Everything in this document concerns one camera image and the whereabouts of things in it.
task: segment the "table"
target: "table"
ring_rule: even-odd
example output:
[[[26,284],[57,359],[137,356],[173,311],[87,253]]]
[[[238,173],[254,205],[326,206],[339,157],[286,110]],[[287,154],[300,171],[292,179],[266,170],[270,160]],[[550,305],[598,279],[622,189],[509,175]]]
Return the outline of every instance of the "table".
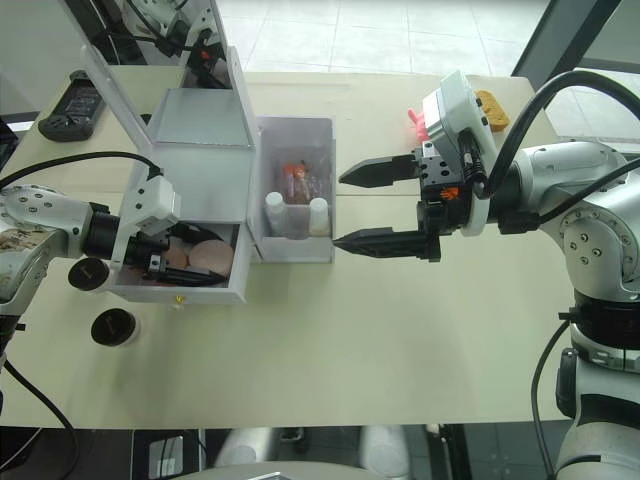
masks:
[[[407,151],[404,109],[437,86],[430,76],[248,74],[247,80],[258,113],[333,111],[338,171],[367,156]],[[471,82],[491,90],[512,118],[532,94],[523,79]],[[383,104],[397,112],[371,113]],[[132,150],[113,123],[110,113],[103,116],[96,135],[76,151]],[[527,142],[554,141],[541,115]],[[33,130],[9,168],[29,163],[33,152],[51,158],[72,148]],[[130,167],[87,163],[37,175],[117,210]],[[337,236],[374,226],[415,228],[413,191],[408,185],[376,195],[339,191]],[[476,238],[445,238],[442,250],[439,264],[339,251],[333,265],[253,265],[248,305],[183,310],[75,291],[66,283],[73,261],[58,259],[23,317],[26,333],[7,351],[78,428],[529,420],[535,363],[557,312],[572,304],[561,252],[540,232],[501,237],[492,227]],[[92,320],[116,306],[143,320],[140,337],[116,349],[92,343]],[[561,418],[555,369],[566,345],[564,337],[541,381],[545,419]],[[0,376],[0,388],[0,423],[58,426],[8,375]]]

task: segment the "small white bottle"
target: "small white bottle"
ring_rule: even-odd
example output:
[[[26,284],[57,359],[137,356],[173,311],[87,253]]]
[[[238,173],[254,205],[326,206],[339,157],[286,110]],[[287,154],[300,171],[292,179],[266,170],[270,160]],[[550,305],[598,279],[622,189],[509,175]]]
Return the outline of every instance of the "small white bottle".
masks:
[[[330,234],[329,204],[324,198],[314,198],[309,202],[309,235],[328,237]]]
[[[287,205],[280,192],[271,192],[264,199],[265,211],[271,226],[273,237],[284,237],[289,230],[289,218],[287,217]]]

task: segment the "black round cap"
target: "black round cap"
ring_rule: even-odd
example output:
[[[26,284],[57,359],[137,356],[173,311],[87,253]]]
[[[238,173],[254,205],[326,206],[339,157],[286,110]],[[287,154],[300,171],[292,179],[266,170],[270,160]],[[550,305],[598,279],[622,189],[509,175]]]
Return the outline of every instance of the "black round cap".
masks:
[[[109,267],[99,258],[84,258],[69,270],[69,283],[79,290],[95,290],[109,278]]]
[[[129,340],[135,328],[133,315],[121,308],[112,308],[93,321],[91,338],[100,345],[115,347]]]

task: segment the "black remote control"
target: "black remote control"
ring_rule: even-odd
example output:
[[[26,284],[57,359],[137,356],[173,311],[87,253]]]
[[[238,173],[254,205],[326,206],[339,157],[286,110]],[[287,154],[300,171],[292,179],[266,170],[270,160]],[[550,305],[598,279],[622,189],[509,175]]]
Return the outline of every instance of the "black remote control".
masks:
[[[76,70],[71,84],[38,130],[54,142],[77,142],[93,134],[96,120],[104,108],[102,97],[84,70]]]

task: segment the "yellow sponge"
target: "yellow sponge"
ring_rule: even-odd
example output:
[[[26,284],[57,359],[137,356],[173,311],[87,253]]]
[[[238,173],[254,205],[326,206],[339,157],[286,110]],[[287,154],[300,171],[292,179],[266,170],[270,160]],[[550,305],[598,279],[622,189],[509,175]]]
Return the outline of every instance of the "yellow sponge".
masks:
[[[509,125],[509,117],[504,112],[496,97],[486,90],[477,90],[476,96],[482,101],[482,111],[489,120],[492,132],[501,132]]]

